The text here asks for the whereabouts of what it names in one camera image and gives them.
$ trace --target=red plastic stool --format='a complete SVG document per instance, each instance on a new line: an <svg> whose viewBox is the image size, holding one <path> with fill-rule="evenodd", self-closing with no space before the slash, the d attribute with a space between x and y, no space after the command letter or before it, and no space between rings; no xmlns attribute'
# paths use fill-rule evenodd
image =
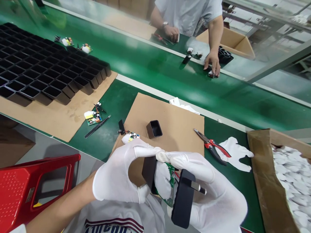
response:
<svg viewBox="0 0 311 233"><path fill-rule="evenodd" d="M71 190L75 163L80 154L45 158L22 163L0 170L0 229L10 232L21 224L30 222L46 207ZM35 205L35 193L43 174L67 167L63 192L42 206Z"/></svg>

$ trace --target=metal frame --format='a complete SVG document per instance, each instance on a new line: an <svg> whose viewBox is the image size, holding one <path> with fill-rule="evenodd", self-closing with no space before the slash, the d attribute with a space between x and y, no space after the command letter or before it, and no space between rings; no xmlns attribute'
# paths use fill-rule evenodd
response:
<svg viewBox="0 0 311 233"><path fill-rule="evenodd" d="M253 73L251 76L246 78L247 83L254 83L265 76L277 71L279 69L284 68L285 66L301 59L302 57L307 56L310 54L311 51L311 39L307 42L303 43L302 45L298 46L291 52L287 53L286 55L280 57L275 62L271 62L269 65L265 66L263 69Z"/></svg>

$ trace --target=white glove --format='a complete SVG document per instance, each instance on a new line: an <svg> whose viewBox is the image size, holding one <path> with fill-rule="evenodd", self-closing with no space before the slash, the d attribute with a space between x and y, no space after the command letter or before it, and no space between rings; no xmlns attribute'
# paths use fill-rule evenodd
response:
<svg viewBox="0 0 311 233"><path fill-rule="evenodd" d="M241 158L244 158L245 156L252 158L252 157L254 157L254 154L253 154L253 152L246 149L244 146L239 145L237 143L236 138L229 137L226 141L220 143L219 145L221 145L223 148L225 148L226 151L228 151L228 153L231 155L231 158L228 158L227 156L225 156L221 152L221 150L219 150L217 147L215 147L217 153L219 154L220 158L223 161L230 163L232 166L234 166L237 169L244 171L244 172L250 172L250 170L252 170L251 166L248 166L244 163L241 163L239 160Z"/></svg>
<svg viewBox="0 0 311 233"><path fill-rule="evenodd" d="M239 232L247 214L247 203L228 180L202 155L191 152L159 152L156 158L178 169L186 169L206 188L206 196L195 191L190 224L201 233ZM167 207L171 217L172 208Z"/></svg>
<svg viewBox="0 0 311 233"><path fill-rule="evenodd" d="M135 139L117 148L109 160L96 172L93 194L97 200L144 203L150 193L147 185L137 188L128 176L129 166L138 157L154 156L161 151L141 139Z"/></svg>

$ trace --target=wire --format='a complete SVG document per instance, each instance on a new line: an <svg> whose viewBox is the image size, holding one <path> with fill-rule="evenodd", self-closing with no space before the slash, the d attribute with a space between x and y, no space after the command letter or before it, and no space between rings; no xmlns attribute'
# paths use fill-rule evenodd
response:
<svg viewBox="0 0 311 233"><path fill-rule="evenodd" d="M177 174L177 172L175 172L175 175L177 175L178 179L180 179L179 175Z"/></svg>

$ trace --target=person's arm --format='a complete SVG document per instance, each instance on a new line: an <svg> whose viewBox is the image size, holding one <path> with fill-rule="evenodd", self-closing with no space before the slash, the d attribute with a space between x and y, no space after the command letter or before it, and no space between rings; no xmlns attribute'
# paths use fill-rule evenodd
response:
<svg viewBox="0 0 311 233"><path fill-rule="evenodd" d="M165 34L170 37L171 41L177 42L179 37L179 30L178 28L172 27L171 25L166 25L163 28L164 20L161 16L160 10L157 6L154 7L151 16L150 16L151 25L156 27L157 29L164 30Z"/></svg>
<svg viewBox="0 0 311 233"><path fill-rule="evenodd" d="M141 139L117 148L97 171L31 220L26 232L60 233L84 206L95 200L144 203L150 189L131 183L129 166L136 158L154 156L159 151L162 149Z"/></svg>
<svg viewBox="0 0 311 233"><path fill-rule="evenodd" d="M212 72L215 76L219 77L220 74L220 64L218 58L218 48L220 45L221 36L224 30L223 16L220 15L208 23L209 31L209 45L210 53L205 59L204 70L208 68L208 65L212 64Z"/></svg>
<svg viewBox="0 0 311 233"><path fill-rule="evenodd" d="M95 172L31 220L26 225L26 232L61 232L84 206L95 200L94 176Z"/></svg>

